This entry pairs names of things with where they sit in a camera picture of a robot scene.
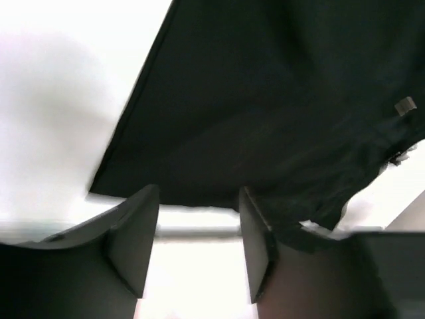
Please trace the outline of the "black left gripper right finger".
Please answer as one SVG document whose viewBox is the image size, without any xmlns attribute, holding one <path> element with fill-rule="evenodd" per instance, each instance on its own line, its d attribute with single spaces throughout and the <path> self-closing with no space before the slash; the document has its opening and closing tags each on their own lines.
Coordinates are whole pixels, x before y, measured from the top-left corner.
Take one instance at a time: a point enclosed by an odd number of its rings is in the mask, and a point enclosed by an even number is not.
<svg viewBox="0 0 425 319">
<path fill-rule="evenodd" d="M 358 232 L 332 240 L 296 228 L 283 245 L 247 188 L 240 190 L 239 212 L 259 318 L 424 317 L 422 232 Z"/>
</svg>

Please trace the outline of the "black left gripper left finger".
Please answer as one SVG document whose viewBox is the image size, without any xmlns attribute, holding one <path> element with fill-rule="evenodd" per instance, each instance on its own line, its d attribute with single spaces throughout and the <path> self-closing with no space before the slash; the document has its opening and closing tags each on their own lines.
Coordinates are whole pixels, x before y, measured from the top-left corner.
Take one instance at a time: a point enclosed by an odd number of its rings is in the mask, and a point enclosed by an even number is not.
<svg viewBox="0 0 425 319">
<path fill-rule="evenodd" d="M 159 213 L 148 185 L 114 208 L 39 242 L 1 245 L 1 317 L 133 318 Z"/>
</svg>

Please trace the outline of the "black shorts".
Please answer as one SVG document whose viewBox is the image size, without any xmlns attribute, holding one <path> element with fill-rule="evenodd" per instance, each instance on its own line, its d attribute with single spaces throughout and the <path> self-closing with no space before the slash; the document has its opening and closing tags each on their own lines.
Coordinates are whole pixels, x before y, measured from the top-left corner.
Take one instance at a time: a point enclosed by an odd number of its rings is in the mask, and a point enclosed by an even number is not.
<svg viewBox="0 0 425 319">
<path fill-rule="evenodd" d="M 174 1 L 90 191 L 164 205 L 255 200 L 312 251 L 424 139 L 423 1 Z"/>
</svg>

